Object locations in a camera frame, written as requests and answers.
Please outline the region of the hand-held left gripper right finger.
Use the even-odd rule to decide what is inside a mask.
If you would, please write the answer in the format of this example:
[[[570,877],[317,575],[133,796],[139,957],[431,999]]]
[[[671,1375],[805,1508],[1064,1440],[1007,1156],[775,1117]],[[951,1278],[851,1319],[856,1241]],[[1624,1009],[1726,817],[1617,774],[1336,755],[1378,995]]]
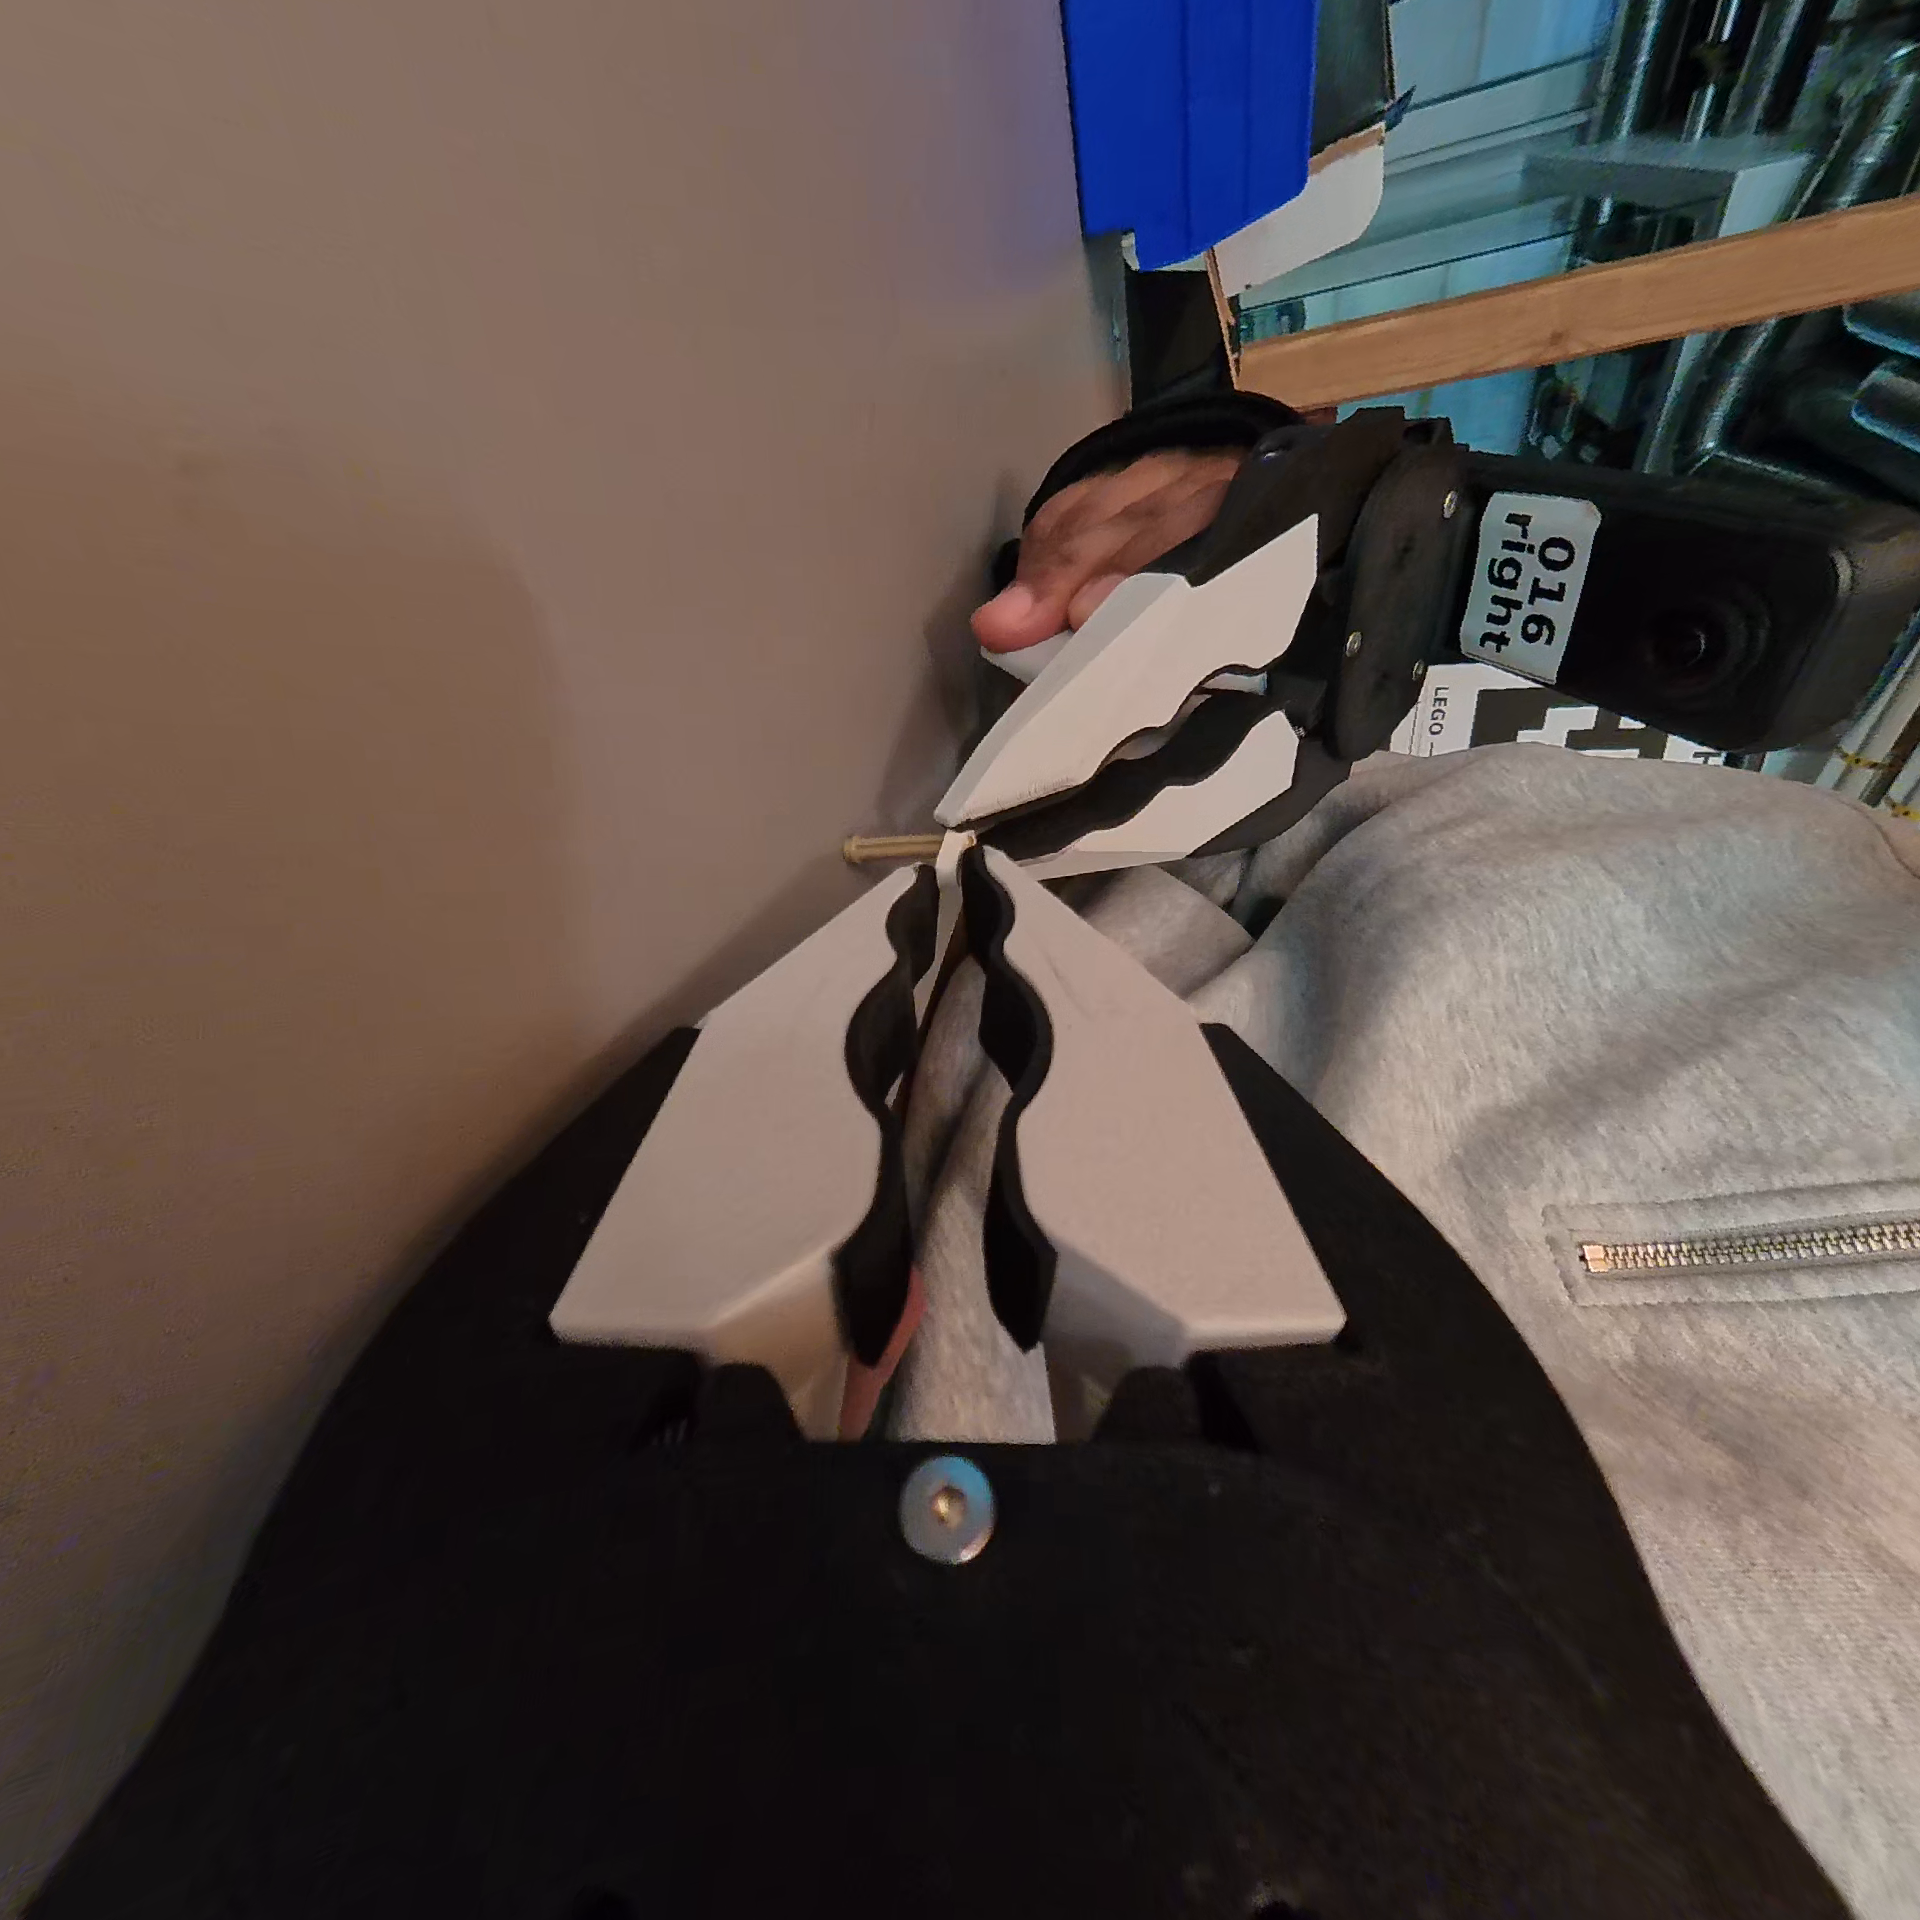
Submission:
[[[1242,857],[1069,899],[967,857],[961,1438],[1046,1445],[1135,1368],[1328,1341],[1344,1310],[1205,1021],[1249,952]]]

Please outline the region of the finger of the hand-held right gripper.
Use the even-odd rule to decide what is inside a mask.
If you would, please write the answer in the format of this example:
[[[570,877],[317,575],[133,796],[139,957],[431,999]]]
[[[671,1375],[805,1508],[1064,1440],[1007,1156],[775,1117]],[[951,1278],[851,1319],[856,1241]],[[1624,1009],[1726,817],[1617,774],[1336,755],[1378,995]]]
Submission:
[[[1218,673],[1257,673],[1299,629],[1320,518],[1299,518],[1210,582],[1143,571],[1048,659],[977,745],[933,815],[973,828],[1090,782],[1136,733],[1167,728]]]
[[[1032,877],[1159,865],[1215,843],[1299,768],[1304,733],[1271,696],[1205,696],[1149,755],[1111,696],[1064,699],[993,758],[993,853]]]

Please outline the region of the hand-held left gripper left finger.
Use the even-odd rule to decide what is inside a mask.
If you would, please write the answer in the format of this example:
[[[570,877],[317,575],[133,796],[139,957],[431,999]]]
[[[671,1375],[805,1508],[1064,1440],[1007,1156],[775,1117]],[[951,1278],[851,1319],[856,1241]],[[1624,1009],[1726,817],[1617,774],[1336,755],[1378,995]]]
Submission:
[[[551,1315],[582,1347],[758,1365],[805,1438],[839,1440],[918,1265],[901,1103],[943,889],[894,872],[717,1006]]]

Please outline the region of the person's right hand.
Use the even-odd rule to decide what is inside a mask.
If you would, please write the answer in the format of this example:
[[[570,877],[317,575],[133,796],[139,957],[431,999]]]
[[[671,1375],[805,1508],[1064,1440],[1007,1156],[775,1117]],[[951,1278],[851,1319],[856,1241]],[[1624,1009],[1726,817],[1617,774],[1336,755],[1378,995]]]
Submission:
[[[977,643],[1010,655],[1083,629],[1123,582],[1211,525],[1243,460],[1159,449],[1056,494],[1026,523],[1013,580],[973,614]]]

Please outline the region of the person's left hand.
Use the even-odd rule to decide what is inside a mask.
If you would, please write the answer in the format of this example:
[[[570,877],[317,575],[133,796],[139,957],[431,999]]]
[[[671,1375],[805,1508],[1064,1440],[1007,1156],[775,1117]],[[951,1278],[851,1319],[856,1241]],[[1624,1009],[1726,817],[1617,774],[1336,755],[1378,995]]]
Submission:
[[[838,1417],[838,1438],[842,1443],[856,1443],[874,1429],[882,1397],[921,1325],[925,1310],[926,1288],[921,1270],[913,1265],[907,1270],[901,1315],[881,1355],[877,1360],[861,1360],[858,1355],[848,1360]]]

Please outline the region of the white black printed box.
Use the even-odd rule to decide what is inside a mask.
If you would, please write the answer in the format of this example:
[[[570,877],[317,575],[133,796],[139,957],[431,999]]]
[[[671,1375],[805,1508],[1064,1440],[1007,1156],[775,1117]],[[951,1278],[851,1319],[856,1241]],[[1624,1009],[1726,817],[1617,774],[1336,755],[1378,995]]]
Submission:
[[[1622,718],[1488,662],[1440,662],[1387,749],[1430,758],[1495,745],[1545,745],[1611,760],[1733,763],[1802,783],[1829,780],[1834,748],[1721,751],[1693,735]]]

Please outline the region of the person's grey sweatshirt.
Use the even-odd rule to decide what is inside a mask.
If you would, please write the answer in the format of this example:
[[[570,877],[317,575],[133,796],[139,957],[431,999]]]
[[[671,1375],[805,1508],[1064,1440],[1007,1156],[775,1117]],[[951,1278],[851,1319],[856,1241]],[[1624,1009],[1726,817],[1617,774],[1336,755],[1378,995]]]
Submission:
[[[1915,830],[1369,763],[1071,889],[1349,1312],[1010,1454],[872,1915],[1915,1915]]]

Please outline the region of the cardboard box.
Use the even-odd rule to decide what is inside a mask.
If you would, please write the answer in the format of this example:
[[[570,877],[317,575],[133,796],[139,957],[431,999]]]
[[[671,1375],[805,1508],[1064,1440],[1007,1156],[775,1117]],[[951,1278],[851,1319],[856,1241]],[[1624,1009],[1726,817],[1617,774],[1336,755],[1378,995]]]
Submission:
[[[1317,7],[1304,188],[1216,241],[1215,289],[1249,304],[1261,288],[1361,239],[1386,191],[1386,137],[1409,110],[1387,1]]]

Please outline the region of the blue plastic storage bin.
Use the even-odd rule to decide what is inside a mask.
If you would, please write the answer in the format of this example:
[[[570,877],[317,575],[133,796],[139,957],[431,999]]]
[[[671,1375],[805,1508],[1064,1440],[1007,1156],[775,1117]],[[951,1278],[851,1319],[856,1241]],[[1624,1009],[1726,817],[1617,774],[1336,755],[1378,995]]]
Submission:
[[[1177,272],[1310,175],[1314,1],[1064,1],[1086,237]]]

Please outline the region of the wooden frame beam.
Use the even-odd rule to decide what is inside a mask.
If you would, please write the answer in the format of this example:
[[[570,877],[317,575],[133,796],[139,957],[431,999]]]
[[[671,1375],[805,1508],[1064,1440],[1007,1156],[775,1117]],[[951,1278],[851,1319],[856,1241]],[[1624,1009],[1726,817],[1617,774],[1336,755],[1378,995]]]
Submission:
[[[1299,412],[1790,320],[1918,285],[1918,196],[1250,343],[1243,392]]]

